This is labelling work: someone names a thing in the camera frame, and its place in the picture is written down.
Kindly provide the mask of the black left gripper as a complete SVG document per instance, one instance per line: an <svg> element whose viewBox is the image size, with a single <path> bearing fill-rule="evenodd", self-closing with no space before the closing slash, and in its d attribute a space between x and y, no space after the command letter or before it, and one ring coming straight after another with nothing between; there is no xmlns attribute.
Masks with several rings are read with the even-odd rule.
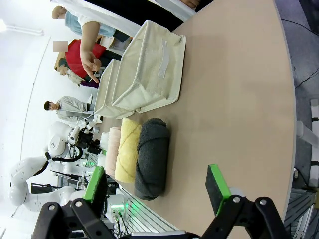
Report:
<svg viewBox="0 0 319 239"><path fill-rule="evenodd" d="M93 133L91 132L79 132L78 138L75 142L75 146L81 149L85 149L92 154L100 154L101 152L100 140L93 140Z"/></svg>

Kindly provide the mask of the person's right hand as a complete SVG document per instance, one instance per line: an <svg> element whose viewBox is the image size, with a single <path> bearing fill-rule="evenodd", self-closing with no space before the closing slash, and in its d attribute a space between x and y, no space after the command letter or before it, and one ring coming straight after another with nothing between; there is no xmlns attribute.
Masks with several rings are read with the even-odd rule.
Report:
<svg viewBox="0 0 319 239"><path fill-rule="evenodd" d="M95 55L91 51L80 49L80 59L82 62L83 69L86 71L88 76L99 83L99 80L94 75L94 72L99 71L101 68L101 61L95 57Z"/></svg>

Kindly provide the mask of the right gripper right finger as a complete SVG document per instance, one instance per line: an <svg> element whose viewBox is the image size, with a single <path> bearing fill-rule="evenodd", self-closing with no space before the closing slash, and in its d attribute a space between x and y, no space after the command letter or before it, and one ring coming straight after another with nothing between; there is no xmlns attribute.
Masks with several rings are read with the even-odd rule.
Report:
<svg viewBox="0 0 319 239"><path fill-rule="evenodd" d="M251 239L290 237L273 200L258 197L250 201L233 194L218 165L208 165L205 187L215 218L201 236L203 239L226 239L234 227L244 227Z"/></svg>

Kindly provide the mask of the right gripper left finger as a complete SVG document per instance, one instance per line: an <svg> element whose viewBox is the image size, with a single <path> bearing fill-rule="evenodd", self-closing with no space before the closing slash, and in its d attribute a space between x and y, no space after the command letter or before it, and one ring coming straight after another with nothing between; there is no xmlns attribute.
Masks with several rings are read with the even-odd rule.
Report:
<svg viewBox="0 0 319 239"><path fill-rule="evenodd" d="M107 188L104 168L96 167L84 196L64 206L57 202L42 206L31 237L69 239L73 231L83 230L88 239L114 239L112 231L101 220Z"/></svg>

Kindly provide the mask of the person's left hand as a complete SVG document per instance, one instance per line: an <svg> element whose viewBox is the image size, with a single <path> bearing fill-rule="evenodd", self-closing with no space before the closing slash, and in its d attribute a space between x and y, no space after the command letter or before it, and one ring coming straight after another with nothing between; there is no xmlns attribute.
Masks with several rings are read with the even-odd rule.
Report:
<svg viewBox="0 0 319 239"><path fill-rule="evenodd" d="M186 6L188 6L189 8L196 8L201 0L180 0L182 3L184 3Z"/></svg>

